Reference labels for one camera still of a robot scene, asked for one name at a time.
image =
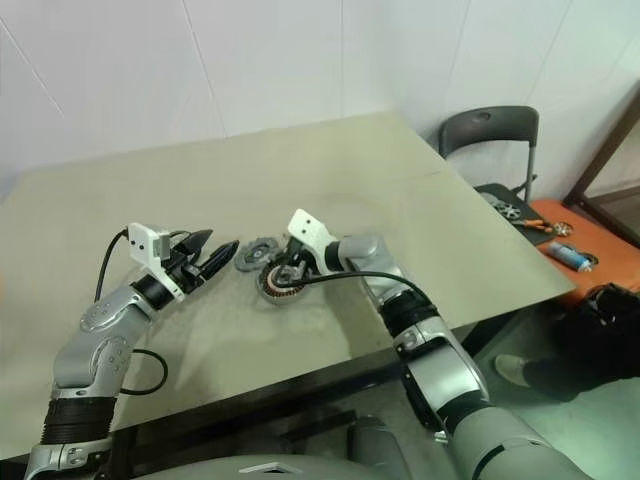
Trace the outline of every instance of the gray gear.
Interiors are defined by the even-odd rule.
[[[260,270],[280,251],[278,241],[273,237],[257,238],[240,248],[233,259],[236,269],[241,272]]]
[[[573,233],[573,227],[567,222],[558,222],[553,224],[553,230],[559,237],[568,237]]]
[[[517,220],[520,218],[520,209],[514,207],[510,203],[496,207],[496,210],[507,220]]]

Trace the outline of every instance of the spray can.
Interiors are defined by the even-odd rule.
[[[564,263],[567,267],[572,268],[576,272],[591,271],[591,260],[569,245],[559,242],[551,242],[547,247],[547,255],[555,258],[561,263]]]

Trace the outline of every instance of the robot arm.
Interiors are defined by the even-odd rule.
[[[306,265],[314,264],[316,274],[383,272],[406,278],[379,236],[338,240],[304,210],[296,211],[289,234],[285,262],[310,255]],[[478,367],[426,295],[391,278],[363,276],[363,281],[404,364],[403,383],[414,412],[436,439],[452,445],[463,478],[590,478],[522,420],[491,404]]]
[[[31,451],[26,480],[56,472],[105,478],[109,427],[133,347],[162,308],[213,277],[238,247],[237,241],[223,245],[196,264],[210,235],[187,234],[172,247],[168,231],[128,226],[130,255],[148,273],[94,303],[58,353],[42,440]]]

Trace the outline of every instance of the chair backrest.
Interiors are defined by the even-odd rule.
[[[536,109],[525,106],[476,108],[445,121],[438,134],[438,152],[443,157],[472,143],[491,140],[529,142],[535,148],[539,116]]]

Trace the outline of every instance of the table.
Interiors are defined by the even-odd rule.
[[[458,327],[573,288],[397,116],[353,117],[71,163],[26,175],[0,207],[0,458],[37,442],[53,358],[90,305],[110,238],[131,221],[214,229],[210,248],[281,237],[296,208],[335,235],[382,233]],[[115,252],[105,291],[140,275]],[[139,343],[169,380],[122,397],[114,427],[229,398],[387,348],[357,281],[313,288],[286,308],[228,268]],[[134,357],[129,387],[153,383]]]

